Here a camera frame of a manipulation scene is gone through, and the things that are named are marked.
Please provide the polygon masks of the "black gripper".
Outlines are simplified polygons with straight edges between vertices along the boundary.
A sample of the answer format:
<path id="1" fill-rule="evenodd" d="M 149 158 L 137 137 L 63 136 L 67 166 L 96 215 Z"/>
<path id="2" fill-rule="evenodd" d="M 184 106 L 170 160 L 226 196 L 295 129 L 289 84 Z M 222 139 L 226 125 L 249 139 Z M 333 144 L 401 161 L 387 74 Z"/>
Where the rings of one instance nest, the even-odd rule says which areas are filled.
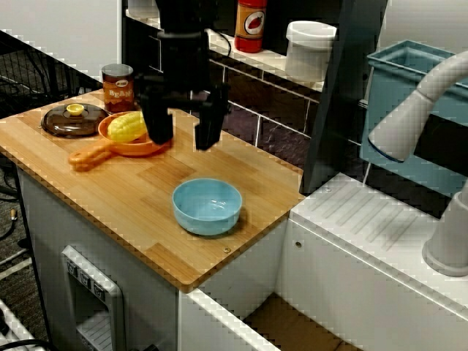
<path id="1" fill-rule="evenodd" d="M 137 101 L 141 106 L 149 138 L 162 145 L 173 138 L 173 116 L 168 108 L 201 110 L 195 126 L 196 149 L 206 151 L 220 139 L 224 114 L 228 110 L 228 85 L 213 83 L 210 73 L 208 33 L 205 30 L 157 34 L 162 74 L 136 76 Z M 183 100 L 190 91 L 210 91 L 207 102 Z"/>

